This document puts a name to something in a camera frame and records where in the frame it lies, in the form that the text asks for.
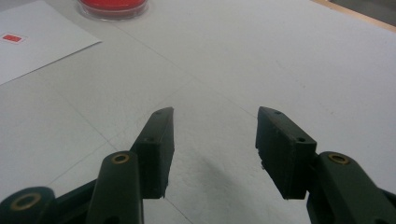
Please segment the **round red ink pad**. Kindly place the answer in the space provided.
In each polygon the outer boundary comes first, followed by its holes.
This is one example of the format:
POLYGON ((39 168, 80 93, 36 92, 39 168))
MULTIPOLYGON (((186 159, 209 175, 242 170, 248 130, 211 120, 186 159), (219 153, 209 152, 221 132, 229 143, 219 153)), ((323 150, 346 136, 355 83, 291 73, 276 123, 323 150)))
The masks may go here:
POLYGON ((108 21, 122 21, 143 14, 149 0, 77 0, 81 10, 91 17, 108 21))

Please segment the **wooden table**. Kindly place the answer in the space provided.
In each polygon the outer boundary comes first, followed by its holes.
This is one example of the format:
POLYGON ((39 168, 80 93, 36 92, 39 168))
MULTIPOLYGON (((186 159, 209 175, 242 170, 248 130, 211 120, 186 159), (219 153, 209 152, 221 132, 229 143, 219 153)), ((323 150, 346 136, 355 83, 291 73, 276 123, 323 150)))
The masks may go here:
POLYGON ((349 8, 336 5, 335 3, 332 3, 329 0, 311 0, 311 1, 313 1, 315 3, 318 3, 318 4, 322 5, 322 6, 325 6, 327 8, 330 8, 332 10, 336 10, 336 11, 339 11, 341 13, 347 14, 347 15, 349 15, 351 17, 354 17, 354 18, 356 18, 358 20, 371 23, 371 24, 373 24, 375 26, 378 26, 378 27, 381 27, 383 29, 392 31, 393 33, 396 33, 396 26, 394 26, 394 25, 391 25, 391 24, 385 23, 383 21, 377 20, 375 18, 363 15, 363 14, 361 14, 361 13, 359 13, 357 11, 351 10, 349 8))

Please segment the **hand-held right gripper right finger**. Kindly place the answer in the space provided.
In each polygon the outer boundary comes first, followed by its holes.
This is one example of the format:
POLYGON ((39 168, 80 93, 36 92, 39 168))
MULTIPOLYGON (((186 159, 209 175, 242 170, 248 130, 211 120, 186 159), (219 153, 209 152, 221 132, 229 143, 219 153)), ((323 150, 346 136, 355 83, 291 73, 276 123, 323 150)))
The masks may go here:
POLYGON ((283 112, 261 106, 255 147, 262 167, 286 200, 302 200, 317 142, 283 112))

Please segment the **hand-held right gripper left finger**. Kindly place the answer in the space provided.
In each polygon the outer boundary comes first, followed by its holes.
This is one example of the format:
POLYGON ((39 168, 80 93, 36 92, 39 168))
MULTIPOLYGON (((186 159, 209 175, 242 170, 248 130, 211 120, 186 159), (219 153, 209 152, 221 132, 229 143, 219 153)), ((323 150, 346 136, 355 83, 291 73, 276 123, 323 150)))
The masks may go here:
POLYGON ((131 150, 138 157, 143 198, 164 197, 175 152, 174 108, 152 113, 131 150))

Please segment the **white paper sheet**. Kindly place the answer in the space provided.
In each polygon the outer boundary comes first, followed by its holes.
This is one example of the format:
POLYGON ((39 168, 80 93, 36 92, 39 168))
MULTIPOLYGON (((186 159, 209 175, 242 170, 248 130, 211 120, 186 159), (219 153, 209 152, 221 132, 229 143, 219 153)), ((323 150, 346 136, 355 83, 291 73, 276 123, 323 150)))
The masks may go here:
POLYGON ((43 0, 0 12, 0 85, 100 40, 43 0))

